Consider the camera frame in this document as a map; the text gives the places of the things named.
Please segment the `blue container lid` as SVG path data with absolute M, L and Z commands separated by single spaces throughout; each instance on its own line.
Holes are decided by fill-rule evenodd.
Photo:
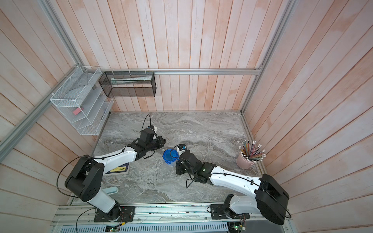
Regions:
M 163 160 L 173 160 L 174 158 L 179 158 L 178 152 L 175 149 L 167 149 L 163 153 Z

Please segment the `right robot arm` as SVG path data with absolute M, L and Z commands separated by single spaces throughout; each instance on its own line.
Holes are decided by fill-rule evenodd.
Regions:
M 289 194 L 270 175 L 250 177 L 234 173 L 213 163 L 201 162 L 180 145 L 169 152 L 176 159 L 177 175 L 188 174 L 192 182 L 222 186 L 237 191 L 240 195 L 228 195 L 219 210 L 213 213 L 234 219 L 245 214 L 261 214 L 270 222 L 283 225 L 290 218 L 287 206 Z

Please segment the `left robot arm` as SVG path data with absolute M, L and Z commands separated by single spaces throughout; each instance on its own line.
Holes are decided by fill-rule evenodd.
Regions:
M 140 132 L 140 137 L 123 149 L 91 157 L 79 158 L 65 181 L 65 187 L 80 200 L 97 208 L 114 221 L 120 212 L 119 203 L 101 189 L 103 175 L 120 165 L 135 162 L 146 154 L 164 147 L 166 139 L 156 134 L 156 127 L 150 126 Z

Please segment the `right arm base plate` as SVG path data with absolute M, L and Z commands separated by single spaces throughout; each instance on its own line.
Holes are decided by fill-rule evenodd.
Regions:
M 211 214 L 212 219 L 246 219 L 250 218 L 249 213 L 236 214 L 229 208 L 229 203 L 234 197 L 233 194 L 227 196 L 223 204 L 211 204 L 207 208 L 207 212 Z

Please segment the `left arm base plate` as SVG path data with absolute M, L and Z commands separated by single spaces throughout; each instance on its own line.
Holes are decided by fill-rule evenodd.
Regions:
M 95 211 L 94 222 L 131 222 L 134 218 L 135 206 L 116 205 L 108 213 L 100 209 Z

